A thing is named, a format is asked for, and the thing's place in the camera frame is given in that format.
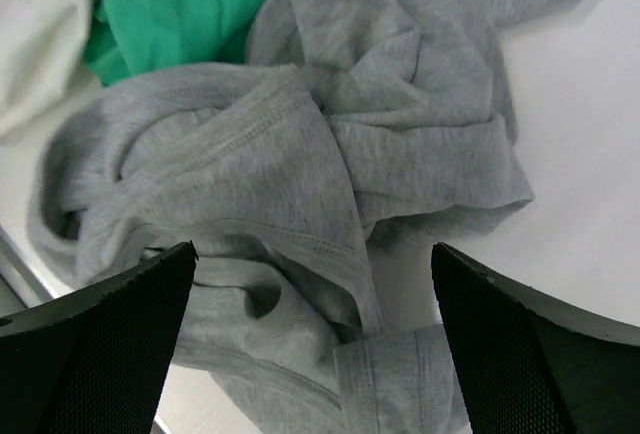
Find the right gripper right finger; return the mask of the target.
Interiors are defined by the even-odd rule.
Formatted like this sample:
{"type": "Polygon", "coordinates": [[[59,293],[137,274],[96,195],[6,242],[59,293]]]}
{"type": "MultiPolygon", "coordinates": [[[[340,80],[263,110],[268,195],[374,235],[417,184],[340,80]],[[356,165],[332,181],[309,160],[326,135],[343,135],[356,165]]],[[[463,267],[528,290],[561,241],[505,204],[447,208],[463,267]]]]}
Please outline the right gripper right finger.
{"type": "Polygon", "coordinates": [[[475,433],[639,431],[639,329],[439,243],[432,278],[475,433]]]}

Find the gray tank top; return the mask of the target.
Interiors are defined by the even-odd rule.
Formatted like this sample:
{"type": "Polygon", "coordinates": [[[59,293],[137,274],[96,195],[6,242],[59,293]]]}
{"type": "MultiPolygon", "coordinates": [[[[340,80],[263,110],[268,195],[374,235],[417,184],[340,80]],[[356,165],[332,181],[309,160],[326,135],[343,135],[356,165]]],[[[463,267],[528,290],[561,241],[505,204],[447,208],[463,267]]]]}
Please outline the gray tank top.
{"type": "Polygon", "coordinates": [[[578,0],[266,0],[244,66],[110,88],[44,152],[29,237],[80,288],[199,254],[175,351],[265,433],[456,433],[439,326],[387,335],[367,250],[531,201],[497,32],[578,0]]]}

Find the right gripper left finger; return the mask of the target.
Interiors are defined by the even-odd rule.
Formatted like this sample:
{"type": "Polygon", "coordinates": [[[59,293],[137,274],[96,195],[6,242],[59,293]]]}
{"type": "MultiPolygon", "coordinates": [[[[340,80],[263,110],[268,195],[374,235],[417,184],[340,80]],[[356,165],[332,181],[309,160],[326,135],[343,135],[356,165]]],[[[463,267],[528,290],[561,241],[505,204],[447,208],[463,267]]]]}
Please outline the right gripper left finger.
{"type": "Polygon", "coordinates": [[[195,267],[180,243],[2,317],[2,432],[152,432],[195,267]]]}

